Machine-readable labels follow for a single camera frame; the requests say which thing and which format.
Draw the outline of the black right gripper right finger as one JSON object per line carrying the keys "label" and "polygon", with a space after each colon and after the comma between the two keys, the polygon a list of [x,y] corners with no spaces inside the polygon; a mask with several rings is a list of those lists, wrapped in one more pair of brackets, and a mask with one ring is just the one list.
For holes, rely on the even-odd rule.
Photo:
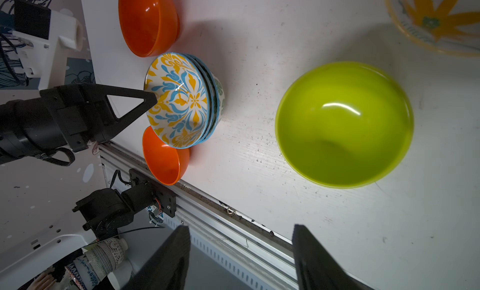
{"label": "black right gripper right finger", "polygon": [[294,226],[292,252],[300,290],[370,289],[349,276],[304,225]]}

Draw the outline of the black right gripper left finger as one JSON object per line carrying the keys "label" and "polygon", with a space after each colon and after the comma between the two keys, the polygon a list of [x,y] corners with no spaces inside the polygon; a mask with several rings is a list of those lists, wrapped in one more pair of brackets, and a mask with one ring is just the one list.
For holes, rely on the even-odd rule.
{"label": "black right gripper left finger", "polygon": [[189,227],[177,227],[123,288],[125,290],[183,290],[190,265],[190,251]]}

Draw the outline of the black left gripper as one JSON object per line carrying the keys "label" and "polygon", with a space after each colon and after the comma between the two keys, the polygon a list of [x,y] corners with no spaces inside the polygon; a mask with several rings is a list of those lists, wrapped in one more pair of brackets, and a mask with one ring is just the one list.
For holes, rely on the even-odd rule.
{"label": "black left gripper", "polygon": [[40,96],[74,152],[112,140],[158,102],[152,92],[101,84],[58,86]]}

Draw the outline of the blue yellow patterned bowl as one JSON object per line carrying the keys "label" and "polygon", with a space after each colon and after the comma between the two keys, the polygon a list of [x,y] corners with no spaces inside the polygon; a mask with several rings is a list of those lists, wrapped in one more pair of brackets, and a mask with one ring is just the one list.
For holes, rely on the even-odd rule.
{"label": "blue yellow patterned bowl", "polygon": [[144,90],[157,99],[146,113],[156,136],[176,149],[195,145],[206,131],[211,107],[197,67],[182,54],[163,53],[147,70]]}

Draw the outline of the yellow flower ceramic bowl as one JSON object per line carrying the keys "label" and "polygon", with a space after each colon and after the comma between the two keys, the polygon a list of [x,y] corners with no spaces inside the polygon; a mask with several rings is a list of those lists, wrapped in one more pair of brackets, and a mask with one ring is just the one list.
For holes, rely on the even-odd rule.
{"label": "yellow flower ceramic bowl", "polygon": [[480,0],[385,0],[407,39],[454,56],[480,55]]}

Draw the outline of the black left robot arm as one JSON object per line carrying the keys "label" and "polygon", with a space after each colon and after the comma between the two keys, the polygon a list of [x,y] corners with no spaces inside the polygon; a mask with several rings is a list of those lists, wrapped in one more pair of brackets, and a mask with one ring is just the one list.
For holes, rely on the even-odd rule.
{"label": "black left robot arm", "polygon": [[[1,105],[1,164],[34,157],[70,166],[90,141],[109,142],[157,103],[152,92],[101,84],[69,84],[39,94]],[[118,117],[110,96],[142,103]]]}

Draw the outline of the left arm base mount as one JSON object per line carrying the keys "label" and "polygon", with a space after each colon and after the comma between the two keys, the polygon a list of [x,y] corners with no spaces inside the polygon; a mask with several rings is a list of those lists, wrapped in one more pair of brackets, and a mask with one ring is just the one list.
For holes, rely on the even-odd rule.
{"label": "left arm base mount", "polygon": [[164,215],[175,217],[176,194],[169,187],[137,169],[130,169],[129,177],[131,188],[124,191],[122,197],[135,213],[155,205]]}

